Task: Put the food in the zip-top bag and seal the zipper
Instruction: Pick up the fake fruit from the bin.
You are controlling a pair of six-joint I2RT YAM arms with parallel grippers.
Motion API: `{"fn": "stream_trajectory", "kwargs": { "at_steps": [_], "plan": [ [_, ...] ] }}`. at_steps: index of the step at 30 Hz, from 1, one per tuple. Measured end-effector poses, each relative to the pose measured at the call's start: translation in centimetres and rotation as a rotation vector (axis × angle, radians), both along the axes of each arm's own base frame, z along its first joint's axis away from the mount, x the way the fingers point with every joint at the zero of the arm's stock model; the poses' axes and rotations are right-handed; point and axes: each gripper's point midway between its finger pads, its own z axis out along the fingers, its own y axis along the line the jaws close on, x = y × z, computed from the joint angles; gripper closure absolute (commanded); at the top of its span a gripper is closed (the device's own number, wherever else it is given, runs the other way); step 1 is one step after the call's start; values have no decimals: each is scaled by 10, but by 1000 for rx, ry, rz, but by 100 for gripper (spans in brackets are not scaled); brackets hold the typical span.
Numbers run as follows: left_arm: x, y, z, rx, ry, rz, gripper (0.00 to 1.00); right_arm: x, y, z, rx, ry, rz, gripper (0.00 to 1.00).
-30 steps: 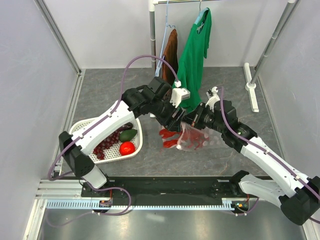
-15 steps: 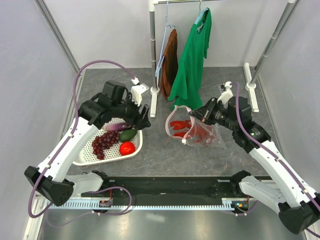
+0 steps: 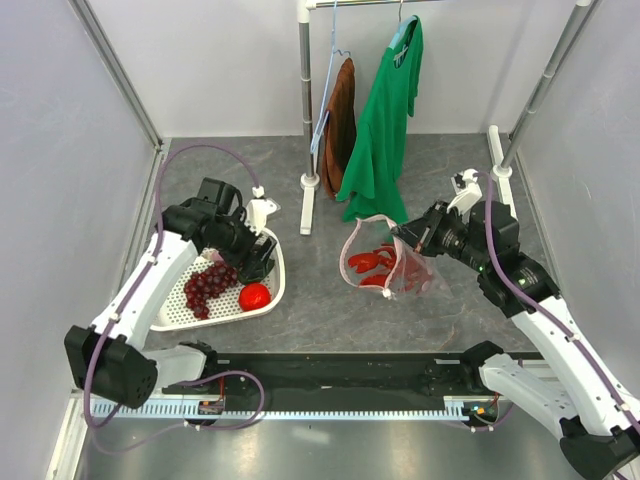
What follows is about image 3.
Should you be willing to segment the red toy tomato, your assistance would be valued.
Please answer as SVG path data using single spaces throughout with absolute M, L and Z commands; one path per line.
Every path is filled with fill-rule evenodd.
M 251 283 L 242 288 L 238 305 L 242 311 L 254 311 L 266 307 L 271 302 L 271 293 L 262 283 Z

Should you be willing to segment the red toy lobster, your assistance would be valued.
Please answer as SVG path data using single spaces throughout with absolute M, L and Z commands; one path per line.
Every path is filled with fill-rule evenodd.
M 390 298 L 394 295 L 426 292 L 435 281 L 435 273 L 425 258 L 411 249 L 382 243 L 368 252 L 349 255 L 346 260 L 348 280 L 358 288 L 380 289 Z

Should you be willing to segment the clear zip top bag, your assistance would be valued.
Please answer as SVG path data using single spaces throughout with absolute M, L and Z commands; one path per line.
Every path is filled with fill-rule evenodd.
M 451 290 L 432 259 L 394 236 L 395 226 L 380 214 L 356 221 L 339 257 L 343 280 L 387 300 L 450 299 Z

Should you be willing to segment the dark red toy grapes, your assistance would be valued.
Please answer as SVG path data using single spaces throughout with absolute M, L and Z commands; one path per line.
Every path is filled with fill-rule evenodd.
M 238 284 L 235 268 L 223 261 L 216 261 L 204 270 L 193 272 L 183 287 L 186 307 L 198 320 L 206 320 L 210 315 L 210 300 L 218 299 L 230 287 Z

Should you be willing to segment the green toy avocado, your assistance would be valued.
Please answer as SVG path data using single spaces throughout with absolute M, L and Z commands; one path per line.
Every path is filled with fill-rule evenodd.
M 243 285 L 262 282 L 271 272 L 268 265 L 243 266 L 238 270 L 238 280 Z

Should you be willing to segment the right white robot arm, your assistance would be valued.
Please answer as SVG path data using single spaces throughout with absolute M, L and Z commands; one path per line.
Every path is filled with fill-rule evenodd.
M 582 478 L 621 478 L 639 457 L 639 401 L 597 358 L 549 273 L 521 252 L 510 207 L 480 201 L 464 219 L 438 201 L 392 233 L 422 256 L 446 255 L 474 270 L 484 297 L 534 344 L 559 382 L 552 387 L 484 341 L 465 351 L 460 386 L 506 396 L 551 433 Z

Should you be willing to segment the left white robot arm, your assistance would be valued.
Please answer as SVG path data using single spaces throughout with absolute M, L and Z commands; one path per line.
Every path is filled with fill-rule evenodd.
M 115 298 L 89 326 L 73 326 L 64 339 L 72 378 L 86 397 L 137 409 L 151 394 L 186 382 L 208 393 L 218 367 L 200 348 L 143 349 L 151 326 L 180 277 L 212 248 L 238 271 L 242 283 L 267 277 L 278 263 L 278 240 L 267 229 L 277 203 L 260 187 L 244 202 L 238 189 L 206 178 L 198 194 L 166 208 L 148 251 Z

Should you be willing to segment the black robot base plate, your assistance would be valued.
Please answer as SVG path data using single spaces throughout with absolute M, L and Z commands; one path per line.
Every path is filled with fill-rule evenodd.
M 444 398 L 494 393 L 458 353 L 214 353 L 206 377 L 238 370 L 256 376 L 266 410 L 408 410 Z

